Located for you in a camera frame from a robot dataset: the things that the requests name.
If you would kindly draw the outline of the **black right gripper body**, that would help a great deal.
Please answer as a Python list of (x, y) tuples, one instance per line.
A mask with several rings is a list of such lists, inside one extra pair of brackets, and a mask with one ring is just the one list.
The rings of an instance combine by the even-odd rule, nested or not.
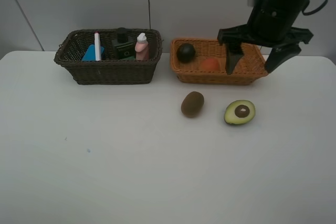
[(282, 40), (271, 41), (254, 34), (247, 24), (220, 29), (217, 36), (220, 45), (247, 43), (268, 48), (279, 48), (300, 42), (308, 44), (312, 38), (313, 33), (309, 29), (291, 27)]

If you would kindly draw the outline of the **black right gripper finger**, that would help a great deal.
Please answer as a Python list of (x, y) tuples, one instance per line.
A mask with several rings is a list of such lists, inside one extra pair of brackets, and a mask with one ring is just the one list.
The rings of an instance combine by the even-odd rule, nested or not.
[(241, 43), (226, 44), (226, 73), (231, 75), (240, 59), (244, 56)]
[(265, 62), (265, 70), (268, 73), (272, 73), (281, 64), (291, 59), (292, 57), (299, 55), (300, 52), (301, 48), (299, 45), (285, 45), (283, 47), (273, 48)]

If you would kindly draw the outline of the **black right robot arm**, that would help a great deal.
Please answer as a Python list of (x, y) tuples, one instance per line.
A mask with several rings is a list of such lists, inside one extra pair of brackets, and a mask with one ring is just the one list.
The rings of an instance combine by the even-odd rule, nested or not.
[(308, 29), (293, 27), (299, 14), (313, 15), (322, 10), (327, 1), (307, 12), (309, 0), (248, 0), (253, 7), (244, 25), (220, 29), (217, 40), (226, 46), (226, 72), (232, 74), (243, 57), (241, 45), (248, 43), (271, 48), (264, 64), (268, 73), (301, 52), (299, 44), (308, 44), (313, 33)]

